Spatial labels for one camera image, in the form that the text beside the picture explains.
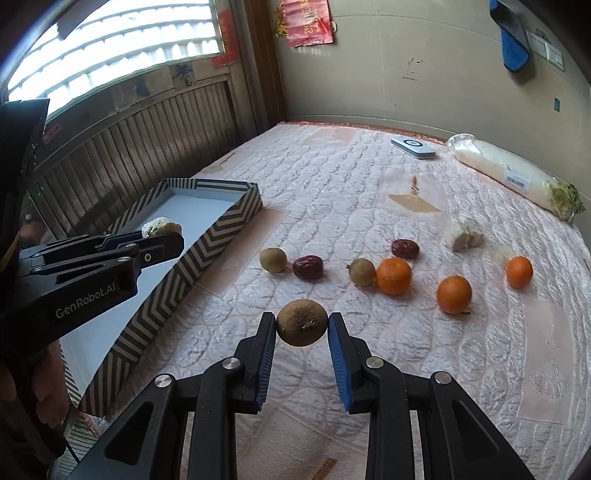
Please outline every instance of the green leaves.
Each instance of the green leaves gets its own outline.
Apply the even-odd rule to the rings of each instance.
[[[581,201],[579,191],[571,183],[558,180],[556,184],[548,185],[552,206],[556,209],[556,215],[572,225],[574,216],[583,213],[585,205]]]

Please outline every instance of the mattress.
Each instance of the mattress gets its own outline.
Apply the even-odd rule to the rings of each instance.
[[[341,312],[351,335],[402,371],[451,373],[536,478],[568,478],[591,442],[589,250],[576,228],[459,163],[445,145],[429,144],[437,157],[417,160],[385,132],[282,124],[203,170],[198,176],[257,182],[264,206],[285,212],[257,250],[281,247],[290,261],[318,255],[326,276],[310,283],[270,275],[252,254],[223,295],[195,288],[110,419],[158,373],[199,374],[253,335],[262,312],[309,298]],[[427,211],[397,201],[413,177]],[[459,253],[443,246],[453,218],[477,221],[484,246]],[[412,291],[388,297],[352,285],[347,264],[390,256],[394,238],[421,248]],[[524,291],[507,286],[499,248],[531,260],[534,280]],[[435,299],[438,282],[455,274],[473,288],[471,312],[461,318],[443,314]],[[368,423],[339,403],[326,337],[306,348],[278,340],[263,411],[236,422],[239,477],[364,478]],[[415,418],[413,426],[416,433]],[[416,476],[423,477],[420,460]]]

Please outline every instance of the brown fruit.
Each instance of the brown fruit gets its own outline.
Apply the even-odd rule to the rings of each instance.
[[[534,276],[534,267],[525,257],[512,258],[505,267],[507,282],[511,287],[519,290],[530,284]]]
[[[318,280],[324,275],[322,259],[316,255],[298,258],[292,268],[295,276],[302,280]]]
[[[277,314],[277,334],[285,343],[308,346],[322,337],[329,316],[322,305],[312,300],[294,300]]]
[[[367,287],[375,280],[375,267],[367,258],[358,258],[348,265],[349,278],[358,287]]]
[[[413,280],[413,271],[401,258],[387,258],[376,270],[378,287],[388,295],[402,295]]]
[[[271,273],[280,273],[287,266],[287,256],[281,248],[267,248],[259,254],[261,267]]]
[[[450,315],[463,313],[472,301],[472,287],[464,277],[447,277],[437,289],[437,303]]]
[[[418,257],[420,249],[416,242],[399,238],[392,242],[392,255],[398,258],[405,258],[407,260],[414,260]]]

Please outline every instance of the barcode label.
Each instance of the barcode label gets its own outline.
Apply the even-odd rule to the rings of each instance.
[[[512,172],[511,170],[505,170],[503,180],[505,185],[507,185],[509,188],[517,190],[521,193],[527,193],[531,187],[530,179],[526,179],[521,175],[517,175],[517,173]]]

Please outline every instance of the orange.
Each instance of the orange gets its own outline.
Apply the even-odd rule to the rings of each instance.
[[[534,276],[534,267],[531,266],[531,262],[527,258],[515,257],[507,263],[505,273],[509,285],[519,290],[530,284],[531,277]]]
[[[402,258],[387,258],[376,270],[378,287],[388,295],[401,295],[410,288],[413,271]]]
[[[472,301],[472,287],[464,277],[447,277],[437,289],[437,303],[450,315],[465,312]]]

